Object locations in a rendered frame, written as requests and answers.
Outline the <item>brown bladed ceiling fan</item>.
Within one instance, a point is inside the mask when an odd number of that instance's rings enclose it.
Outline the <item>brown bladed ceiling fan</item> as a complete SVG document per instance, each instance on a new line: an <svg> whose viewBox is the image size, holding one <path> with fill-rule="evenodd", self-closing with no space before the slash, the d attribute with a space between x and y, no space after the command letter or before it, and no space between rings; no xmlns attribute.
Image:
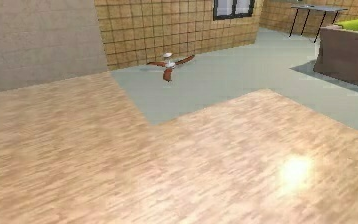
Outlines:
<svg viewBox="0 0 358 224"><path fill-rule="evenodd" d="M172 72L176 68L177 65L183 65L183 64L185 64L185 63L187 63L187 62L189 62L189 61L191 61L191 60L193 60L195 58L194 55L190 55L190 56L185 57L183 59L173 61L171 59L171 57L172 57L171 52L164 53L162 55L162 57L164 58L163 61L148 62L148 65L155 65L155 66L163 67L164 68L163 80L167 81L167 82L172 81Z"/></svg>

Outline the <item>black framed window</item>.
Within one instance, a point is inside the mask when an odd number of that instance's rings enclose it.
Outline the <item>black framed window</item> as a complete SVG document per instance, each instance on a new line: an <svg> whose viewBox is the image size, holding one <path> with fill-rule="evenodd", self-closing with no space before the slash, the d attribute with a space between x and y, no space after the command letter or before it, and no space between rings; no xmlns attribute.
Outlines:
<svg viewBox="0 0 358 224"><path fill-rule="evenodd" d="M251 17L255 0L213 0L213 19L227 20Z"/></svg>

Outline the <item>grey table with black legs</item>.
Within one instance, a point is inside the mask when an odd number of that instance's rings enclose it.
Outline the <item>grey table with black legs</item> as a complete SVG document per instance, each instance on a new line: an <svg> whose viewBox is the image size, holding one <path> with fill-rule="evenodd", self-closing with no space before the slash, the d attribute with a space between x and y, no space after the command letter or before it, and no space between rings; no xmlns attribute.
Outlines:
<svg viewBox="0 0 358 224"><path fill-rule="evenodd" d="M333 18L333 21L332 23L335 22L338 14L342 11L345 11L345 10L348 10L347 8L343 8L343 7L335 7L335 6L320 6L320 5L308 5L308 4L304 4L304 5L292 5L291 6L291 9L295 9L296 12L295 12L295 16L294 16L294 19L293 19L293 23L292 23L292 26L291 26L291 29L290 29L290 32L289 32L289 37L292 36L292 33L293 33L293 30L294 30L294 26L295 26L295 23L296 23L296 19L298 17L298 14L301 10L306 10L307 11L307 15L306 15L306 18L304 20L304 24L303 24L303 27L302 27L302 31L300 33L300 35L303 35L304 33L304 29L306 27L306 24L307 24L307 21L308 21L308 18L309 18L309 14L311 11L318 11L318 12L322 12L323 13L323 17L321 19L321 22L320 22L320 25L319 25L319 28L318 28L318 31L315 35L315 39L314 39L314 42L313 43L316 43L316 40L319 36L319 33L320 33L320 27L323 25L323 22L324 22L324 19L326 17L326 15L328 13L333 13L334 14L334 18Z"/></svg>

